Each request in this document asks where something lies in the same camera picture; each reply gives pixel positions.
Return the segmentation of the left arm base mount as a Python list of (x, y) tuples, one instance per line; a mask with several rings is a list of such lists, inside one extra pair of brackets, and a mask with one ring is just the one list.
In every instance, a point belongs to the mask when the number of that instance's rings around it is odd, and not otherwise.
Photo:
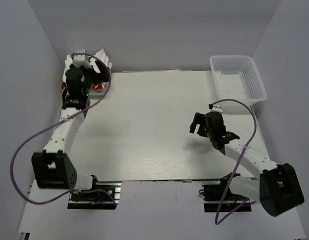
[(115, 210), (120, 200), (121, 182), (101, 182), (92, 177), (92, 189), (71, 193), (70, 210)]

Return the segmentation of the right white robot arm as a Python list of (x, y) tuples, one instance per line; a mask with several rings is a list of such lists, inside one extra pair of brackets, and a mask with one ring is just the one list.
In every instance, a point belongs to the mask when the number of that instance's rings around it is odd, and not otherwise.
[(276, 163), (250, 148), (238, 135), (226, 130), (221, 113), (195, 113), (189, 131), (209, 138), (217, 151), (253, 175), (253, 178), (248, 178), (233, 170), (222, 177), (218, 185), (203, 187), (201, 194), (205, 201), (219, 202), (218, 211), (221, 211), (224, 201), (232, 202), (229, 212), (259, 202), (269, 215), (277, 217), (305, 202), (293, 166)]

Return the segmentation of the plain white t shirt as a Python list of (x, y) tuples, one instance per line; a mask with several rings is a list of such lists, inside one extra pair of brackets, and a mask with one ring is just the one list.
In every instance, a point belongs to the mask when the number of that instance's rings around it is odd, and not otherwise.
[[(72, 64), (71, 54), (68, 54), (66, 56), (65, 61), (64, 61), (64, 71), (63, 71), (64, 74), (66, 73), (67, 70), (70, 69), (70, 66), (73, 65)], [(92, 63), (94, 63), (95, 61), (101, 61), (109, 68), (110, 73), (112, 72), (112, 65), (113, 64), (110, 62), (109, 57), (107, 56), (106, 51), (105, 51), (104, 48), (102, 48), (101, 50), (97, 51), (94, 54), (88, 54), (88, 53), (86, 53), (86, 54), (89, 55), (90, 65)]]

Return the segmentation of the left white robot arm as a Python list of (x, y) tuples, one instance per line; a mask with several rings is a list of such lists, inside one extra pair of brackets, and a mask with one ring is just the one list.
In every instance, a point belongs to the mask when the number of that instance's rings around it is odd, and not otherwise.
[(43, 150), (31, 157), (39, 188), (82, 191), (90, 200), (100, 195), (100, 187), (94, 183), (94, 177), (79, 174), (69, 153), (91, 106), (91, 87), (110, 80), (110, 69), (100, 60), (71, 63), (66, 70), (59, 118), (61, 124), (55, 127)]

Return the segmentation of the red print white t shirt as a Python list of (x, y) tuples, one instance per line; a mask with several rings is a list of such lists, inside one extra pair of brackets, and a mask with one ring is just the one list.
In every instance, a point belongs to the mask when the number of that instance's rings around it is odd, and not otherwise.
[[(89, 95), (90, 96), (103, 96), (107, 87), (108, 87), (107, 82), (95, 84), (91, 87)], [(61, 89), (65, 90), (66, 88), (67, 88), (66, 77), (63, 76), (62, 77), (62, 83), (61, 83)]]

